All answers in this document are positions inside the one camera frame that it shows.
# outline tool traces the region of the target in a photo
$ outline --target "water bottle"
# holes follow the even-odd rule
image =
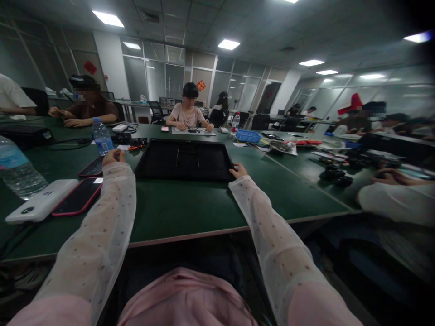
[[[109,151],[113,150],[112,137],[107,127],[101,122],[100,117],[92,118],[92,120],[94,120],[92,136],[98,146],[98,152],[101,156],[106,155]]]
[[[237,129],[239,128],[239,122],[240,122],[240,112],[237,112],[236,116],[232,120],[231,132],[237,132]]]
[[[48,182],[12,140],[0,136],[0,178],[18,197],[28,200]]]

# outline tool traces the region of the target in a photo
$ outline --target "pink top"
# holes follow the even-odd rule
[[[194,106],[192,114],[187,115],[181,103],[175,104],[171,116],[175,118],[175,121],[182,122],[186,127],[196,127],[197,122],[204,120],[204,116],[199,108]]]

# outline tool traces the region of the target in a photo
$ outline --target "sheer white sleeve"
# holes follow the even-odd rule
[[[251,229],[267,295],[278,325],[290,324],[290,302],[295,290],[304,283],[321,284],[322,288],[327,286],[332,295],[335,293],[342,300],[315,266],[309,249],[282,216],[274,211],[269,197],[250,176],[231,182],[229,188]]]
[[[100,199],[63,244],[34,299],[79,296],[91,304],[91,325],[97,323],[121,269],[136,212],[135,175],[130,166],[109,164],[103,176]]]

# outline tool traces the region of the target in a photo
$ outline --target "red decoration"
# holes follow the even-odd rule
[[[89,60],[86,61],[85,65],[83,66],[91,75],[93,75],[97,71],[97,67],[93,65],[92,62]]]
[[[199,91],[202,91],[205,88],[205,84],[202,79],[198,84],[196,84],[196,87],[198,88]]]

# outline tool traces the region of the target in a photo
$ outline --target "smartphone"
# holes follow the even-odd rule
[[[103,178],[84,179],[53,209],[54,217],[82,214],[100,195]]]
[[[104,156],[98,156],[87,167],[78,173],[79,177],[99,177],[103,174]]]

